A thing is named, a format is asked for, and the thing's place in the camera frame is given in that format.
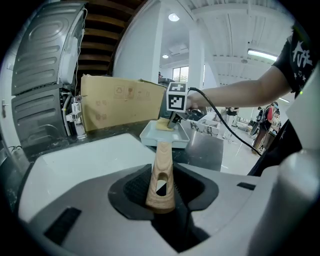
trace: fluorescent light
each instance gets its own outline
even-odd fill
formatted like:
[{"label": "fluorescent light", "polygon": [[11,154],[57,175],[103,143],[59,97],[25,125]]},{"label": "fluorescent light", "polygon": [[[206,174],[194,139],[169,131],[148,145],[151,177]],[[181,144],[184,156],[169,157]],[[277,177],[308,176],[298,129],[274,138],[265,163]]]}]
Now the fluorescent light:
[{"label": "fluorescent light", "polygon": [[279,100],[282,100],[282,101],[284,101],[284,102],[286,102],[286,103],[290,103],[289,100],[286,100],[286,99],[284,99],[284,98],[279,98]]},{"label": "fluorescent light", "polygon": [[178,20],[180,20],[180,18],[175,13],[171,13],[168,18],[172,22],[177,22]]},{"label": "fluorescent light", "polygon": [[274,55],[271,55],[271,54],[268,54],[268,53],[265,53],[265,52],[262,52],[262,51],[252,50],[252,49],[248,50],[248,54],[249,55],[258,56],[258,57],[262,57],[262,58],[266,58],[266,59],[272,60],[274,62],[278,58],[277,56],[274,56]]}]

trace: wooden handle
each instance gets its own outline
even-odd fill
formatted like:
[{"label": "wooden handle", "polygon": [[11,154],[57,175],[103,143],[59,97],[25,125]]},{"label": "wooden handle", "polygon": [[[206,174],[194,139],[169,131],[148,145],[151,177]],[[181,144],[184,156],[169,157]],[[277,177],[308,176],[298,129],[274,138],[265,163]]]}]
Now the wooden handle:
[{"label": "wooden handle", "polygon": [[[173,169],[172,144],[158,142],[149,190],[145,200],[145,204],[154,213],[166,214],[176,207]],[[158,180],[166,181],[166,195],[164,196],[156,193]]]}]

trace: ceiling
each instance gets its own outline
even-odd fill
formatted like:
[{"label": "ceiling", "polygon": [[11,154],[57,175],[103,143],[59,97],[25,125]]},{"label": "ceiling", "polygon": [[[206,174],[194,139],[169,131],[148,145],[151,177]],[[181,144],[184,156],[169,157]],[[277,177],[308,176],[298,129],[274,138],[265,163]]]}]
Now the ceiling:
[{"label": "ceiling", "polygon": [[[273,61],[248,55],[248,49],[278,56],[292,33],[293,18],[275,0],[178,1],[189,8],[196,20],[203,20],[221,86],[259,78]],[[188,53],[170,54],[169,48],[179,44],[189,47],[188,24],[181,19],[172,22],[165,18],[161,55],[167,54],[169,58],[160,58],[160,67],[171,68],[188,63]]]}]

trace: sponge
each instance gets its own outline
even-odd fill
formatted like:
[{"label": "sponge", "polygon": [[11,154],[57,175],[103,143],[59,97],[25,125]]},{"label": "sponge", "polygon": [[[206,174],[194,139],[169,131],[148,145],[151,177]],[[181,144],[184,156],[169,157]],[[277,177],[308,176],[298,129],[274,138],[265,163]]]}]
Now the sponge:
[{"label": "sponge", "polygon": [[173,128],[168,128],[169,121],[170,121],[169,119],[160,117],[155,123],[155,128],[157,130],[161,130],[161,131],[172,132],[172,131],[174,131],[174,129]]}]

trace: black cable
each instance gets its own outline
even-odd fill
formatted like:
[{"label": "black cable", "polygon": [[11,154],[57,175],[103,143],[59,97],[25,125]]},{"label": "black cable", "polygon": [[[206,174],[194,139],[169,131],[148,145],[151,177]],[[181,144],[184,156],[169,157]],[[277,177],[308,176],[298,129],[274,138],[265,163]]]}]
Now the black cable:
[{"label": "black cable", "polygon": [[233,130],[231,130],[231,128],[227,125],[227,123],[225,122],[225,120],[223,119],[223,117],[221,116],[221,114],[219,113],[219,111],[216,109],[215,105],[212,103],[212,101],[207,97],[207,95],[205,95],[201,90],[199,90],[198,88],[195,87],[190,87],[189,91],[196,91],[198,93],[200,93],[205,99],[206,101],[210,104],[210,106],[213,108],[213,110],[216,112],[217,116],[220,118],[221,122],[225,125],[225,127],[239,140],[241,141],[243,144],[246,144],[248,147],[250,147],[251,149],[253,149],[255,152],[258,153],[259,156],[261,156],[261,154],[259,153],[258,150],[256,150],[253,146],[251,146],[249,143],[245,142],[242,138],[240,138],[238,135],[236,135],[234,133]]}]

